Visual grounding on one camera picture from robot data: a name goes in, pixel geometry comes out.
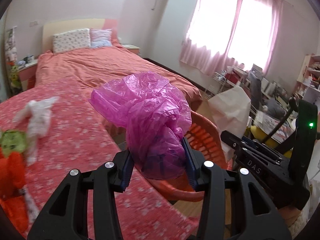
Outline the orange plastic bag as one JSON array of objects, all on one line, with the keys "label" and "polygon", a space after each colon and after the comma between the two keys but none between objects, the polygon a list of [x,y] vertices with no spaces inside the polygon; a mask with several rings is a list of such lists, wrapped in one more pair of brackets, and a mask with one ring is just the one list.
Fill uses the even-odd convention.
[{"label": "orange plastic bag", "polygon": [[1,155],[1,207],[15,229],[24,234],[29,218],[22,189],[26,185],[25,165],[18,152],[11,152],[7,158]]}]

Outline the pink striped pillow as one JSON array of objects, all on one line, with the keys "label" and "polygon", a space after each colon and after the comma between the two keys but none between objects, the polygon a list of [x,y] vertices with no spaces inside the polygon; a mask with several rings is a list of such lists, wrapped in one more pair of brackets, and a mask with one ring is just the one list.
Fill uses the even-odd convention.
[{"label": "pink striped pillow", "polygon": [[91,48],[111,47],[112,29],[90,29]]}]

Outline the right nightstand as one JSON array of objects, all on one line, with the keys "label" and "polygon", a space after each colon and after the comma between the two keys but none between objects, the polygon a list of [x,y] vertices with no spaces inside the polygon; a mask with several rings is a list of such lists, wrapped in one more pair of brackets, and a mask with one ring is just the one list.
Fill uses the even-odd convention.
[{"label": "right nightstand", "polygon": [[138,46],[132,44],[122,44],[122,47],[136,55],[140,54],[140,48]]}]

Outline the hanging plush toys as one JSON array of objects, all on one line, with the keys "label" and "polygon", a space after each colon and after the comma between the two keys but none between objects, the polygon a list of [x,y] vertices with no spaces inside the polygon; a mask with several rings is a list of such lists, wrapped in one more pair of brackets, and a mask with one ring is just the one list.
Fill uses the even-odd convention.
[{"label": "hanging plush toys", "polygon": [[18,76],[15,30],[16,27],[7,30],[5,39],[5,60],[8,70],[9,85],[13,94],[17,94],[22,91],[21,81]]}]

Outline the orange plastic laundry basket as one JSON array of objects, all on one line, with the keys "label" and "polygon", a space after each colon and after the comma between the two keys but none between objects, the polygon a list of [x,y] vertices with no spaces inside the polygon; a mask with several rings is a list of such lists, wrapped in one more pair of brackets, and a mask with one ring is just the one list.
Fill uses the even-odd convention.
[{"label": "orange plastic laundry basket", "polygon": [[155,137],[146,154],[133,155],[137,170],[167,200],[203,200],[205,161],[224,170],[226,161],[217,127],[206,117],[191,112],[192,123],[182,140],[165,128]]}]

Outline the beige wooden headboard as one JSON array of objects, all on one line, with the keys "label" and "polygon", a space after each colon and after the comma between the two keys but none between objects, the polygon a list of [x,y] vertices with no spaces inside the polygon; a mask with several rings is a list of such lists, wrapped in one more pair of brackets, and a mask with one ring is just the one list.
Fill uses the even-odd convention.
[{"label": "beige wooden headboard", "polygon": [[42,32],[42,53],[45,53],[48,50],[52,50],[54,34],[63,33],[75,29],[112,29],[112,41],[119,42],[117,27],[117,20],[105,18],[86,18],[46,23],[43,26]]}]

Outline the pink window curtain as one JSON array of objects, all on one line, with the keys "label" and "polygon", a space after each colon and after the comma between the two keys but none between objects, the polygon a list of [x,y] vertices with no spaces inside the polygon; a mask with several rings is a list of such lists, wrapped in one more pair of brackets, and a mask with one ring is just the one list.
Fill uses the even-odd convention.
[{"label": "pink window curtain", "polygon": [[197,0],[180,61],[206,75],[227,66],[267,73],[283,0]]}]

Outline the white bubble wrap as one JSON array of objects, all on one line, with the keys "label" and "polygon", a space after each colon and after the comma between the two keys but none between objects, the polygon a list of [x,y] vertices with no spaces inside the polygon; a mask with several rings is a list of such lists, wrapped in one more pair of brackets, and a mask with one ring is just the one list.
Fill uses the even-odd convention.
[{"label": "white bubble wrap", "polygon": [[17,124],[26,118],[29,119],[26,131],[27,149],[24,153],[27,166],[36,162],[38,140],[48,134],[52,118],[52,107],[58,102],[59,98],[59,96],[53,96],[40,101],[31,100],[13,119]]}]

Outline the red floral table cover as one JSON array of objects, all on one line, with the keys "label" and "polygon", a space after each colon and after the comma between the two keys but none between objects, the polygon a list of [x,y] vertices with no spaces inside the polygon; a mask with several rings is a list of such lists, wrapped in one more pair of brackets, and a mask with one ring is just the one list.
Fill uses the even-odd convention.
[{"label": "red floral table cover", "polygon": [[[29,101],[54,96],[58,101],[52,106],[48,134],[38,142],[36,162],[25,171],[38,208],[70,170],[95,170],[119,152],[72,77],[37,86],[1,103],[1,130],[26,130],[27,120],[14,122],[17,112]],[[124,239],[186,239],[196,228],[195,222],[177,211],[138,171],[133,171],[126,191],[115,198]]]}]

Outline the pink white bookshelf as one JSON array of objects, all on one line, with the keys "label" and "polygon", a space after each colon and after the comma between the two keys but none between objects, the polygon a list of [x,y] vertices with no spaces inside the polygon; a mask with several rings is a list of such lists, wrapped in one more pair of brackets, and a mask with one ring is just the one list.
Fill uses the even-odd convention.
[{"label": "pink white bookshelf", "polygon": [[319,55],[306,55],[297,77],[295,93],[319,107]]}]

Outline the magenta plastic bag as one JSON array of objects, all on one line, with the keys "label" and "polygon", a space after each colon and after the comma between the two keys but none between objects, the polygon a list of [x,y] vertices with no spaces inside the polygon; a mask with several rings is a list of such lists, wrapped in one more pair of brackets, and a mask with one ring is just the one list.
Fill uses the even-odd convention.
[{"label": "magenta plastic bag", "polygon": [[141,174],[153,180],[184,173],[181,140],[191,126],[183,93],[154,72],[132,74],[94,89],[89,99],[108,122],[126,130],[126,143]]}]

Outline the salmon bed duvet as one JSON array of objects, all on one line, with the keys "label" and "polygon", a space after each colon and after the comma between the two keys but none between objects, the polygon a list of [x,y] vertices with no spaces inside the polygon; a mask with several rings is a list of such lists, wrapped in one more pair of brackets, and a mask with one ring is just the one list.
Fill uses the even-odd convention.
[{"label": "salmon bed duvet", "polygon": [[49,50],[38,58],[35,85],[44,85],[72,76],[81,84],[85,93],[90,94],[93,88],[100,87],[110,80],[141,72],[154,72],[167,78],[184,94],[193,110],[201,104],[202,96],[199,89],[185,78],[125,48],[114,46],[76,49],[59,54]]}]

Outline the pink left nightstand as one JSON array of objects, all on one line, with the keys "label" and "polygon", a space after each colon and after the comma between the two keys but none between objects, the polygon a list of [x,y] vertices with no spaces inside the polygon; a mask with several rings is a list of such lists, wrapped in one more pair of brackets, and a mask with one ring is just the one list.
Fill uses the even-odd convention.
[{"label": "pink left nightstand", "polygon": [[18,71],[23,91],[29,90],[35,86],[36,70],[37,59],[34,59],[31,63],[26,64],[24,68]]}]

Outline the light green plastic bag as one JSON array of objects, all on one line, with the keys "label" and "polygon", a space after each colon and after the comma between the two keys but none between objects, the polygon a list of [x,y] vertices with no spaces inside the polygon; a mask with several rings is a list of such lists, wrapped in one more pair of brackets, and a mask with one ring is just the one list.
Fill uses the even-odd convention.
[{"label": "light green plastic bag", "polygon": [[12,152],[23,153],[27,149],[25,132],[9,129],[1,135],[1,150],[5,158]]}]

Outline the cluttered desk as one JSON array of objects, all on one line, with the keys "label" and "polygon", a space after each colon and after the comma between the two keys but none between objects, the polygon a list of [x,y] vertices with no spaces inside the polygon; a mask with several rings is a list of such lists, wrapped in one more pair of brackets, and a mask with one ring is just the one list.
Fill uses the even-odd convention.
[{"label": "cluttered desk", "polygon": [[237,99],[241,103],[244,99],[251,101],[249,117],[252,121],[244,136],[262,142],[289,111],[283,109],[274,97],[263,93],[262,84],[265,78],[260,67],[254,64],[252,69],[245,73],[244,78],[249,82],[248,87],[241,83],[227,91],[233,92],[232,99]]}]

